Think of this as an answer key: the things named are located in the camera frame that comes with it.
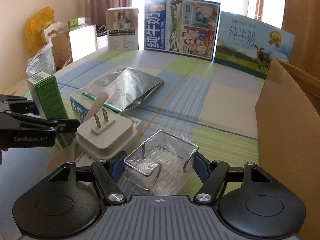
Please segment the person left hand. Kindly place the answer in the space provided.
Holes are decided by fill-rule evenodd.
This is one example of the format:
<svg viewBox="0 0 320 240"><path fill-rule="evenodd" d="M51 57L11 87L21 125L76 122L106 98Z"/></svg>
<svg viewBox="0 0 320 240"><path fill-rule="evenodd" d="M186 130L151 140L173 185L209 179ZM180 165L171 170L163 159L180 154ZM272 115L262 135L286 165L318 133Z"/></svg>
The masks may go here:
<svg viewBox="0 0 320 240"><path fill-rule="evenodd" d="M3 152L7 152L8 148L1 148L0 149L0 165L3 163Z"/></svg>

